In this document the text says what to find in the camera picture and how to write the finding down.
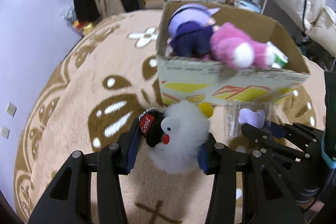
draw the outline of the beige carpet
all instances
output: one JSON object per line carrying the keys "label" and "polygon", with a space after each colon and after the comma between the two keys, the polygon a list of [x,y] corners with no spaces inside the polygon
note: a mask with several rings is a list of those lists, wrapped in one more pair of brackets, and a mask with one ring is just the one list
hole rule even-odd
{"label": "beige carpet", "polygon": [[[25,222],[57,170],[74,150],[99,151],[127,131],[149,107],[162,107],[155,39],[160,11],[137,11],[102,21],[56,68],[41,91],[22,133],[14,171],[16,211]],[[276,122],[324,127],[323,70],[307,60],[312,76],[274,108]],[[224,136],[224,113],[216,107],[211,132],[235,149],[251,144]],[[129,223],[204,223],[213,176],[196,170],[172,176],[158,171],[142,142],[135,168],[120,177]],[[96,177],[92,216],[97,223]],[[237,187],[241,188],[238,176]],[[236,203],[236,223],[242,199]]]}

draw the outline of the purple plush toy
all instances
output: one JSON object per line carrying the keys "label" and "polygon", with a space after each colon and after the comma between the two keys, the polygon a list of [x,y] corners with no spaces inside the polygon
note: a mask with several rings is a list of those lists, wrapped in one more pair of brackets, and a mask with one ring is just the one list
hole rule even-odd
{"label": "purple plush toy", "polygon": [[175,11],[168,24],[168,33],[172,38],[169,45],[176,55],[210,59],[210,37],[215,23],[211,15],[218,10],[186,4]]}

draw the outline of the white plush toy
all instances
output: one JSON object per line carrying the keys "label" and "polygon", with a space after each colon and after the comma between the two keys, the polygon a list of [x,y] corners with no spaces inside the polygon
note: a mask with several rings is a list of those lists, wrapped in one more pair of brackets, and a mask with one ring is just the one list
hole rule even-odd
{"label": "white plush toy", "polygon": [[140,131],[151,146],[148,156],[154,165],[169,174],[194,170],[200,147],[208,139],[212,114],[210,104],[197,106],[188,101],[173,104],[164,113],[144,112],[139,118]]}

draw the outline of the white flower pattern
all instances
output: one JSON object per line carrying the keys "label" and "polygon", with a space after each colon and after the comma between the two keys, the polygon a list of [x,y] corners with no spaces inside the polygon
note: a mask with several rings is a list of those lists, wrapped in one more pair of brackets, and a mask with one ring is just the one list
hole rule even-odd
{"label": "white flower pattern", "polygon": [[157,27],[149,27],[144,33],[130,33],[128,39],[137,39],[135,43],[136,48],[142,48],[147,46],[152,40],[156,40],[158,37]]}

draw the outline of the cable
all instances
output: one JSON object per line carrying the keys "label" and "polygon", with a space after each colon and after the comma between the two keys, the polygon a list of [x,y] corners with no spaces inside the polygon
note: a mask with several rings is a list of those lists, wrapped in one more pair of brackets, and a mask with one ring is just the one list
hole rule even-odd
{"label": "cable", "polygon": [[331,178],[333,177],[334,173],[335,173],[335,169],[329,169],[327,179],[325,181],[325,184],[324,184],[323,188],[317,194],[317,198],[315,198],[314,201],[306,209],[303,210],[303,213],[306,213],[308,210],[310,210],[310,208],[314,206],[316,201],[318,201],[320,199],[320,197],[322,196],[322,194],[326,190],[327,186],[329,185],[329,183],[331,181]]}

